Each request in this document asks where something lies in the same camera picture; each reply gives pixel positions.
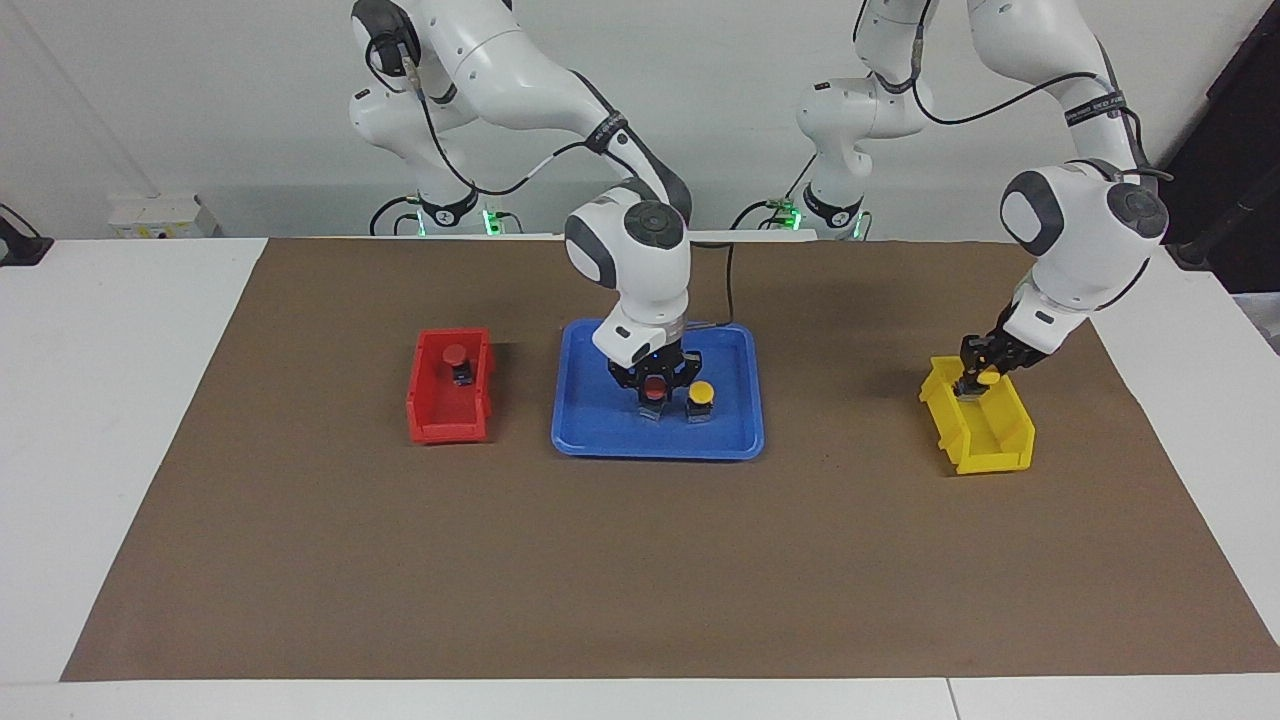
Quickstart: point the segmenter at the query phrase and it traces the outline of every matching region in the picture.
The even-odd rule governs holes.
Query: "yellow cap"
[[[689,386],[689,400],[694,401],[695,405],[710,405],[716,401],[716,388],[712,387],[712,383],[698,380]]]

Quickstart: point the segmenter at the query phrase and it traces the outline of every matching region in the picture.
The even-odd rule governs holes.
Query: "black cable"
[[[374,79],[376,79],[379,83],[381,83],[383,87],[385,87],[393,95],[399,95],[399,94],[402,94],[404,91],[403,90],[396,90],[394,87],[392,87],[385,79],[383,79],[383,76],[381,76],[381,73],[378,72],[378,68],[374,67],[374,49],[376,47],[378,40],[379,38],[385,38],[385,37],[390,37],[390,36],[387,35],[387,33],[381,33],[378,37],[370,37],[369,38],[369,45],[365,46],[365,67],[369,68],[369,72],[372,73]]]
[[[392,232],[396,233],[396,234],[399,234],[399,224],[402,222],[404,222],[404,220],[416,220],[416,219],[417,219],[417,214],[415,214],[415,213],[406,213],[406,214],[401,215],[399,218],[396,218],[396,225],[394,225],[394,229],[392,229]]]
[[[517,215],[515,213],[498,213],[495,217],[499,220],[503,219],[503,218],[511,218],[512,220],[516,220],[516,227],[520,229],[520,233],[521,234],[525,233],[525,223],[520,222],[520,215]]]
[[[732,325],[737,316],[737,310],[733,307],[733,250],[736,247],[735,243],[730,243],[728,258],[724,260],[724,297],[728,300],[728,322],[724,325]]]
[[[813,164],[817,163],[817,161],[818,161],[818,154],[814,152],[813,158],[809,158],[809,161],[805,164],[804,169],[800,170],[800,174],[796,176],[796,182],[791,183],[791,190],[788,190],[787,193],[783,195],[782,197],[786,197],[787,200],[791,200],[791,193],[795,192],[797,187],[800,187],[800,181],[804,179],[805,173],[808,173],[809,168],[812,168]]]
[[[27,218],[23,218],[23,217],[22,217],[22,213],[19,213],[19,211],[14,210],[13,208],[10,208],[10,206],[5,205],[4,202],[0,202],[0,210],[4,210],[5,213],[9,213],[9,214],[10,214],[10,215],[13,215],[13,217],[14,217],[14,218],[15,218],[15,219],[17,219],[17,220],[19,222],[19,223],[22,223],[22,224],[27,225],[27,229],[28,229],[28,231],[31,231],[31,236],[32,236],[32,237],[42,237],[42,236],[40,234],[40,231],[37,231],[37,229],[36,229],[36,225],[31,224],[31,223],[29,223],[29,222],[27,220]]]
[[[934,115],[933,113],[931,113],[929,109],[924,106],[924,101],[920,100],[920,88],[919,88],[919,86],[914,81],[911,82],[911,95],[915,97],[915,104],[920,108],[920,111],[924,113],[925,118],[933,120],[934,123],[937,123],[940,126],[963,126],[965,123],[972,123],[974,120],[980,120],[980,119],[983,119],[986,117],[995,115],[996,113],[998,113],[1001,110],[1005,110],[1007,108],[1011,108],[1011,106],[1021,102],[1023,100],[1027,100],[1032,95],[1036,95],[1037,92],[1039,92],[1042,90],[1047,90],[1050,87],[1053,87],[1055,85],[1057,85],[1060,82],[1066,82],[1069,79],[1080,79],[1080,78],[1098,79],[1098,76],[1097,76],[1097,73],[1087,73],[1087,72],[1066,73],[1066,74],[1059,76],[1059,77],[1056,77],[1056,78],[1053,78],[1051,81],[1042,82],[1042,83],[1037,85],[1036,87],[1033,87],[1033,88],[1030,88],[1030,90],[1028,90],[1025,92],[1021,92],[1021,94],[1019,94],[1019,95],[1016,95],[1016,96],[1014,96],[1014,97],[1011,97],[1011,99],[1001,102],[1000,105],[996,105],[993,108],[988,108],[988,109],[986,109],[986,110],[983,110],[980,113],[975,113],[975,114],[969,115],[966,118],[957,118],[957,119],[954,119],[954,120],[952,119],[946,119],[946,118],[940,118],[940,117]]]
[[[863,0],[863,6],[858,9],[858,19],[854,20],[854,42],[858,42],[858,28],[863,24],[863,13],[867,12],[867,5],[870,0]]]
[[[511,195],[511,193],[516,192],[517,190],[525,187],[529,183],[529,181],[534,179],[534,176],[538,174],[539,170],[541,170],[543,168],[545,168],[547,164],[550,163],[552,160],[554,160],[556,158],[559,158],[561,155],[568,152],[570,150],[575,150],[577,147],[586,147],[586,142],[584,142],[584,141],[571,142],[571,143],[561,147],[559,150],[552,152],[545,160],[543,160],[541,163],[539,163],[536,168],[534,168],[532,170],[530,170],[516,184],[513,184],[513,186],[511,186],[508,188],[504,188],[504,190],[486,190],[486,188],[483,188],[479,184],[474,183],[472,181],[470,181],[466,176],[463,176],[462,172],[458,170],[458,168],[453,164],[453,160],[449,159],[449,154],[444,151],[444,145],[440,143],[440,135],[435,129],[435,119],[431,118],[431,109],[426,104],[426,95],[422,94],[422,92],[417,92],[417,101],[419,101],[419,105],[422,106],[422,114],[426,117],[426,127],[428,127],[429,131],[431,131],[431,143],[435,145],[435,150],[436,150],[436,152],[440,154],[440,159],[444,160],[444,165],[447,168],[449,168],[449,172],[453,173],[453,177],[458,178],[458,182],[461,182],[462,184],[465,184],[468,188],[474,190],[475,192],[477,192],[480,195],[486,195],[489,197],[504,197],[507,195]],[[618,163],[623,168],[626,168],[627,172],[630,172],[631,174],[635,174],[635,170],[631,168],[631,165],[623,163],[621,159],[618,159],[618,156],[613,155],[608,150],[605,150],[604,154],[608,155],[611,159],[613,159],[613,161]]]
[[[378,211],[374,213],[374,217],[369,219],[369,236],[370,237],[376,237],[378,236],[378,220],[380,220],[383,218],[383,215],[387,214],[388,210],[390,210],[392,208],[394,208],[394,206],[397,206],[397,205],[399,205],[402,202],[407,202],[410,205],[419,205],[417,197],[412,197],[412,196],[408,196],[408,197],[393,197],[393,199],[388,200],[387,202],[383,204],[381,208],[378,209]]]

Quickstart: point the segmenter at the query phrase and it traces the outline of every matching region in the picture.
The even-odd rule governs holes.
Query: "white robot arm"
[[[801,101],[800,127],[818,149],[804,199],[828,237],[847,234],[860,210],[870,173],[861,140],[911,135],[929,119],[968,120],[927,110],[932,96],[919,74],[933,1],[873,3],[854,35],[872,74],[820,83]],[[1009,373],[1056,352],[1138,281],[1169,224],[1158,173],[1147,167],[1106,53],[1074,0],[969,0],[969,19],[987,67],[1059,100],[1080,159],[1009,184],[1001,220],[1037,260],[996,328],[961,343],[961,397],[982,395],[988,370]]]
[[[692,382],[700,357],[681,350],[692,201],[626,118],[586,78],[539,51],[503,0],[417,0],[403,8],[358,0],[352,17],[366,64],[383,83],[356,95],[352,120],[366,140],[410,163],[424,200],[462,209],[486,193],[439,143],[440,132],[475,118],[509,129],[568,131],[582,138],[576,145],[609,161],[622,181],[564,228],[573,266],[621,295],[593,340],[620,384],[641,398],[644,380],[655,375],[667,383],[668,400]]]

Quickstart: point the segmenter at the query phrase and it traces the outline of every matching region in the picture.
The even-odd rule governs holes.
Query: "red button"
[[[467,348],[461,345],[451,345],[444,348],[444,364],[451,368],[461,368],[467,363]]]
[[[644,380],[644,396],[657,402],[667,398],[667,380],[650,375]]]

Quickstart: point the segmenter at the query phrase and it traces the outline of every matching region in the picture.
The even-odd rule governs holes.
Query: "black device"
[[[45,259],[45,254],[54,246],[54,238],[41,237],[36,228],[27,225],[31,236],[23,234],[4,215],[0,215],[0,238],[8,247],[5,256],[0,259],[0,268],[24,268],[38,265]]]

